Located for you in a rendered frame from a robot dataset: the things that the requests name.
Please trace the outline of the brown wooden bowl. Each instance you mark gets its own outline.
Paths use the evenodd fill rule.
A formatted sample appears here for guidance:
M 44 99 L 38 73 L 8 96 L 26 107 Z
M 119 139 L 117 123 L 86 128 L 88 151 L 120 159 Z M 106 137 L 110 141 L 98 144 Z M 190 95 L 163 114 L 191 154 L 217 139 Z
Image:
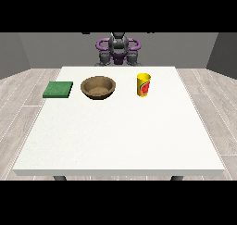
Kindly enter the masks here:
M 106 76 L 94 76 L 81 83 L 81 91 L 90 99 L 104 100 L 114 93 L 116 83 Z

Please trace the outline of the yellow cup with melon print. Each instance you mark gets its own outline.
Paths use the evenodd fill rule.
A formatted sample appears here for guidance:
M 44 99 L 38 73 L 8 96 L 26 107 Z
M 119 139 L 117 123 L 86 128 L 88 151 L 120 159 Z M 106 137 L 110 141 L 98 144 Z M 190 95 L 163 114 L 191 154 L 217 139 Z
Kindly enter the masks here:
M 139 73 L 137 75 L 137 94 L 146 97 L 149 90 L 151 76 L 148 73 Z

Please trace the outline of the green square pad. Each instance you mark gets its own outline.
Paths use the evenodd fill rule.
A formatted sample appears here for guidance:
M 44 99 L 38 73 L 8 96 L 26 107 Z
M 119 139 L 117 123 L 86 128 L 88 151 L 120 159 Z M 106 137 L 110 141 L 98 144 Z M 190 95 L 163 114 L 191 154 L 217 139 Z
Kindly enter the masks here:
M 72 81 L 50 81 L 43 93 L 43 98 L 68 98 Z

